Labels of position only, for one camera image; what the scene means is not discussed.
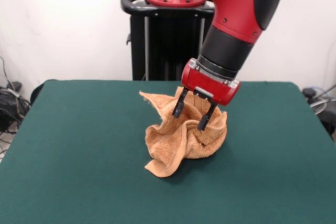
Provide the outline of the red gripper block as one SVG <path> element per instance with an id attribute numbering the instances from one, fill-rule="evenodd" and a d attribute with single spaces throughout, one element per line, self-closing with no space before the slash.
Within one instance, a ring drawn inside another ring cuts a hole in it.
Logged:
<path id="1" fill-rule="evenodd" d="M 201 93 L 212 101 L 210 108 L 202 116 L 197 127 L 199 131 L 204 131 L 217 104 L 227 106 L 238 92 L 241 82 L 214 76 L 203 69 L 195 58 L 191 58 L 182 73 L 182 86 L 186 89 L 182 90 L 172 115 L 174 117 L 181 115 L 188 90 Z"/>

